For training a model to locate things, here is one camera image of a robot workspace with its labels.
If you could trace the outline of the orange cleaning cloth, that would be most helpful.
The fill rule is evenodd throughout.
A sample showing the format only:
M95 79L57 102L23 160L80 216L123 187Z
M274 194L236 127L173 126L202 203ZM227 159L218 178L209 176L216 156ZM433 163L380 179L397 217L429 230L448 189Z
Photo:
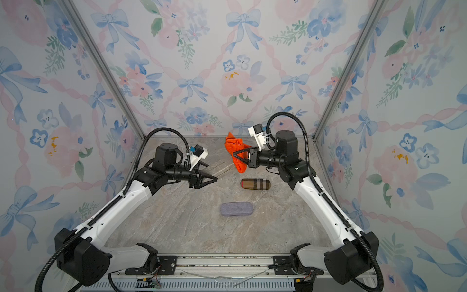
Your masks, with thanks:
M249 147L250 145L243 142L241 138L236 138L232 133L228 133L225 139L225 148L227 152L233 157L234 152L243 149L244 146ZM239 173L244 173L246 169L237 169Z

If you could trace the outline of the grey eyeglass case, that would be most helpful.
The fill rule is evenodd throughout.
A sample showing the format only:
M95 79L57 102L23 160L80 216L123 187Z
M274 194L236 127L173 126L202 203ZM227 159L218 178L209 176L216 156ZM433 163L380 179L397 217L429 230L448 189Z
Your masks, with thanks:
M235 170L235 165L232 162L222 162L207 168L209 175L221 178L223 175L228 174L231 170Z

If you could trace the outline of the plaid eyeglass case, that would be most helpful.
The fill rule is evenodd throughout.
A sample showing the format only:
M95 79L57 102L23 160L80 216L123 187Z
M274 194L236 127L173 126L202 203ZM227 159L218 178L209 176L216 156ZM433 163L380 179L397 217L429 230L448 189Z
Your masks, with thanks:
M242 188L253 191L267 191L271 188L271 181L262 178L244 178L240 184Z

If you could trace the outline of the purple fabric eyeglass case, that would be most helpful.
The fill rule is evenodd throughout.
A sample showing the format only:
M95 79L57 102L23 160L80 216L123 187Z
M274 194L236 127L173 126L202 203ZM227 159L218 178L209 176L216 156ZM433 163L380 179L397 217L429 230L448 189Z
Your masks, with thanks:
M246 216L254 212L254 205L249 202L231 202L224 203L220 206L220 213L222 216Z

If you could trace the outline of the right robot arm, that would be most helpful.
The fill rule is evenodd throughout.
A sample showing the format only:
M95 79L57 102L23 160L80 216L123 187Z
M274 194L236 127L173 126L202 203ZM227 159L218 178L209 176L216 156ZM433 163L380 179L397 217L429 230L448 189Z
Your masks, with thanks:
M307 275L316 270L326 271L341 285L358 283L358 277L375 270L378 278L374 288L383 289L381 270L376 262L379 240L372 232L365 233L352 223L344 211L336 205L323 187L313 169L299 157L298 139L292 131L282 130L276 134L276 148L267 148L268 138L261 125L249 128L249 134L257 145L234 152L235 159L256 169L264 166L275 168L281 179L304 200L319 219L328 234L332 247L318 248L302 244L290 252L288 264L277 264L279 268L297 275Z

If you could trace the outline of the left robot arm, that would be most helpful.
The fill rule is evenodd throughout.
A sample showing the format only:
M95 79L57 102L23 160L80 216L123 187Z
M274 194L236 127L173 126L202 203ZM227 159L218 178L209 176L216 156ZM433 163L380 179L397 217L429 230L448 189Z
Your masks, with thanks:
M55 236L55 247L63 249L56 259L57 267L87 287L120 270L155 273L160 263L157 250L150 245L138 243L114 249L105 245L125 219L162 187L187 181L190 188L201 189L217 181L199 169L206 165L205 148L196 145L189 150L192 164L189 168L177 159L181 154L177 145L161 144L156 148L155 157L136 172L128 192L120 192L75 230L62 229Z

